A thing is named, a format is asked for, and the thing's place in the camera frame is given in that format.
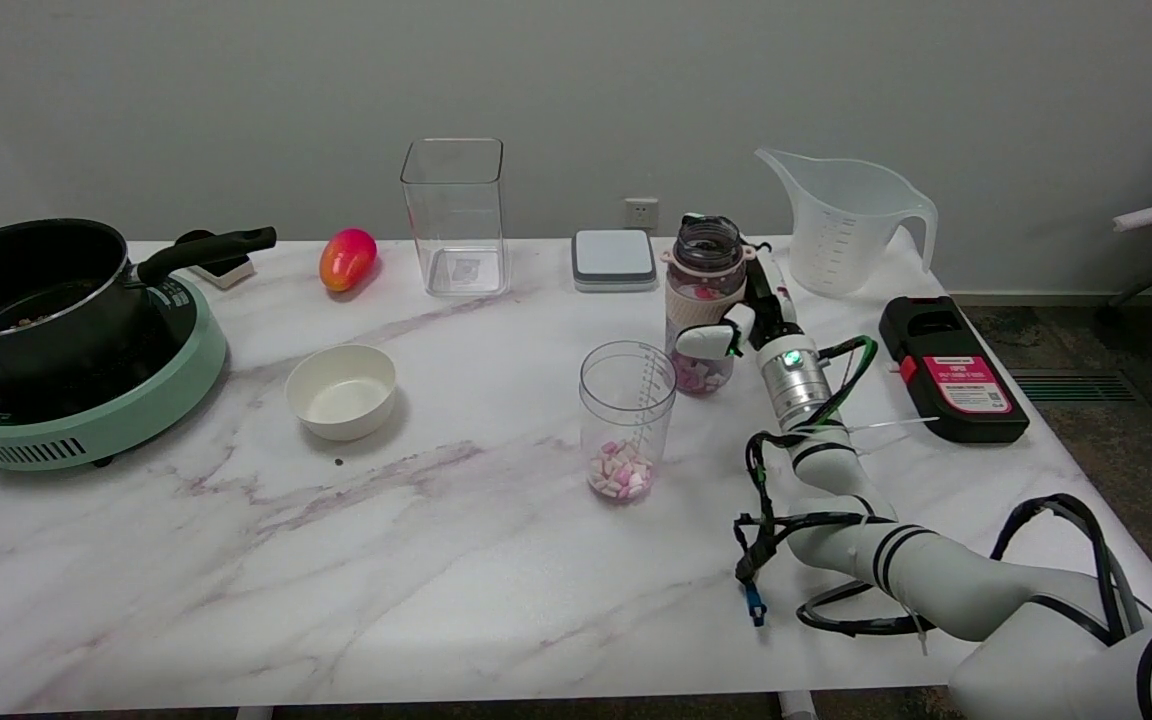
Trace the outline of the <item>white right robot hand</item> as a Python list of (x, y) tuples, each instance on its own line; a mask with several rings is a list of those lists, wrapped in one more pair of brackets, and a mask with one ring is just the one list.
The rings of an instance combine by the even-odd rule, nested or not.
[(785, 334), (797, 314), (768, 243), (751, 243), (732, 219), (685, 214), (662, 256), (675, 351), (696, 361), (740, 357)]

